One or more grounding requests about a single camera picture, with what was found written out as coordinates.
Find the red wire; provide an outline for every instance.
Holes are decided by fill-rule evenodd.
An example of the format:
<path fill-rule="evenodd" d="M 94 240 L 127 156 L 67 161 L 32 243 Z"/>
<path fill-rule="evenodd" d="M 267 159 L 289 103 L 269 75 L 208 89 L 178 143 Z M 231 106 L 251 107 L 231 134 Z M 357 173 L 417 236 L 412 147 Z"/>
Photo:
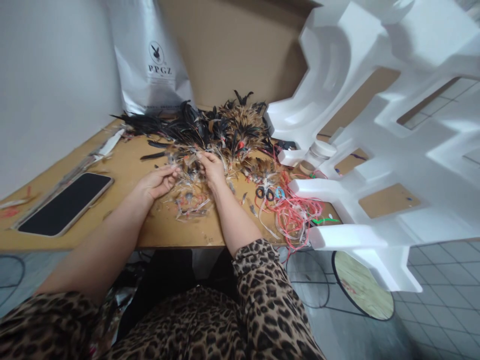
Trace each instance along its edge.
<path fill-rule="evenodd" d="M 295 247 L 288 236 L 294 238 L 299 235 L 299 232 L 305 228 L 305 223 L 310 223 L 311 220 L 316 219 L 323 211 L 322 201 L 318 198 L 302 198 L 296 196 L 289 188 L 290 179 L 286 171 L 280 173 L 280 187 L 285 192 L 285 198 L 278 199 L 274 205 L 270 205 L 268 201 L 263 206 L 263 211 L 275 213 L 277 226 L 284 234 L 285 242 L 288 244 L 288 258 L 294 254 L 298 249 L 305 247 L 308 243 L 310 227 L 306 229 L 305 241 Z"/>

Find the white jar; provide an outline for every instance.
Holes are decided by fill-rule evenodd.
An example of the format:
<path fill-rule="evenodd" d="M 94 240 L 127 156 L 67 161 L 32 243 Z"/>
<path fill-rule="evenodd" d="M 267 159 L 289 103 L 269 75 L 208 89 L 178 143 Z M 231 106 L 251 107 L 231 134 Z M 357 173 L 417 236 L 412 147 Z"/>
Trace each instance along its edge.
<path fill-rule="evenodd" d="M 315 170 L 324 161 L 335 155 L 336 152 L 337 148 L 335 146 L 324 141 L 316 140 L 308 149 L 303 160 L 295 166 L 292 173 L 310 178 L 315 173 Z M 315 177 L 326 179 L 321 172 L 316 173 Z"/>

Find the bunny logo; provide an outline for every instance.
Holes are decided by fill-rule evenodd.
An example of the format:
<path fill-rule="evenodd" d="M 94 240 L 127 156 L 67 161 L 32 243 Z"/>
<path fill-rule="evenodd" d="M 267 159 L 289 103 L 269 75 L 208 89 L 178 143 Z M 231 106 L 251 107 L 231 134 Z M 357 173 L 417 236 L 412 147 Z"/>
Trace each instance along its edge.
<path fill-rule="evenodd" d="M 150 53 L 150 57 L 154 63 L 160 65 L 164 62 L 164 51 L 158 42 L 152 41 L 148 47 L 148 52 Z"/>

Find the green clip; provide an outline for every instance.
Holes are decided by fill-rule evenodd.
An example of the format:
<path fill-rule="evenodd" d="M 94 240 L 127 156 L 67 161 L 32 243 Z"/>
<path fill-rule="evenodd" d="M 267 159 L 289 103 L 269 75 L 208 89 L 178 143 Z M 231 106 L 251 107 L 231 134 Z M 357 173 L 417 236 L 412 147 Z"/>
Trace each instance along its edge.
<path fill-rule="evenodd" d="M 337 223 L 340 222 L 340 220 L 337 220 L 337 219 L 321 219 L 321 220 L 312 219 L 311 221 L 312 221 L 314 224 L 317 224 L 317 225 L 318 225 L 318 224 L 321 224 L 321 223 L 323 223 L 323 222 L 325 222 L 325 221 L 333 221 L 333 222 L 337 222 Z"/>

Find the silver bag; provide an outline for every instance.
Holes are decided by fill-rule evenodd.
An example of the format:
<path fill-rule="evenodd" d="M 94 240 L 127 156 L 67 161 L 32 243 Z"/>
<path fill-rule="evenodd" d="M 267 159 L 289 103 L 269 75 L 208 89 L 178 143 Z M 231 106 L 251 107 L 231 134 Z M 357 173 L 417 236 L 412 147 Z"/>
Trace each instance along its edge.
<path fill-rule="evenodd" d="M 108 1 L 123 109 L 174 112 L 194 97 L 190 79 L 157 0 Z"/>

